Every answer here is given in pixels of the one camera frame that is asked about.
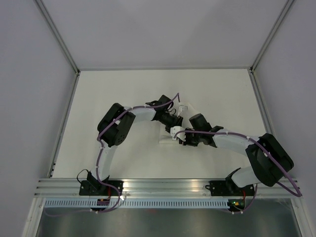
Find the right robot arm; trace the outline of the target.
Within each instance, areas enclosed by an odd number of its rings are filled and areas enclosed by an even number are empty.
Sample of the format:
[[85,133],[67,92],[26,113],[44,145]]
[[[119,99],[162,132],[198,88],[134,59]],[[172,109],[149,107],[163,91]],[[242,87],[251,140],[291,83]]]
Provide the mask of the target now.
[[189,119],[192,128],[174,127],[170,135],[182,145],[198,146],[203,143],[214,148],[233,151],[248,158],[250,166],[237,168],[226,177],[225,188],[237,195],[248,185],[262,183],[272,187],[294,167],[294,162],[277,139],[265,133],[246,136],[222,126],[212,127],[202,114]]

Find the white cloth napkin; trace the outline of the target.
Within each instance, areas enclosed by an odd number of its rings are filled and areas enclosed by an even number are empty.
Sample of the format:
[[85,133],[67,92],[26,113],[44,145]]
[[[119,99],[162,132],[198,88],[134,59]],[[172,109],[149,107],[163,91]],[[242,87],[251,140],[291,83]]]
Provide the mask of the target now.
[[163,145],[176,145],[179,138],[185,138],[183,133],[174,137],[178,131],[192,128],[189,119],[198,114],[191,103],[179,102],[169,107],[166,115],[162,118],[162,123],[159,125],[158,143]]

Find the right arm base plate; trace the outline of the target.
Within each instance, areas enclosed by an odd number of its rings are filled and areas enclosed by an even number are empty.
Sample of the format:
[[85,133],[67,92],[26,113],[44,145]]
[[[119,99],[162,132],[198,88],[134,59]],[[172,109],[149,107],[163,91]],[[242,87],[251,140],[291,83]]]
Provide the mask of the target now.
[[224,180],[211,180],[205,188],[210,191],[212,197],[252,197],[255,194],[253,185],[240,188],[235,183]]

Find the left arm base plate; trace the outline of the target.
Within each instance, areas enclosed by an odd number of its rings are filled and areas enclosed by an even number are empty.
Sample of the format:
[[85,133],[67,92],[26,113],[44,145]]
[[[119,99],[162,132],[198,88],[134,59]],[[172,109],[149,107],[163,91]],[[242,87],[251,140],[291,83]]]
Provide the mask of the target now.
[[108,196],[117,197],[118,194],[121,195],[123,190],[123,181],[122,180],[108,180],[108,185],[112,185],[118,189],[119,193],[112,187],[105,186],[96,182],[94,184],[90,184],[89,181],[83,180],[80,185],[79,195],[80,196]]

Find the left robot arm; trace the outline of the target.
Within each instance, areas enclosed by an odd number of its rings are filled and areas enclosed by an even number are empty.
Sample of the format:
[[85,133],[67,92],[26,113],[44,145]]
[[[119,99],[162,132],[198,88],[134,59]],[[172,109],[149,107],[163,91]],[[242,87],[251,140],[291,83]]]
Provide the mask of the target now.
[[174,100],[179,100],[177,93],[172,99],[162,95],[158,100],[147,102],[140,106],[124,107],[114,103],[97,126],[97,141],[100,152],[95,168],[87,175],[90,189],[98,196],[107,192],[107,180],[110,176],[110,166],[118,146],[125,141],[133,124],[143,121],[158,121],[165,126],[165,131],[181,126],[183,118],[171,114]]

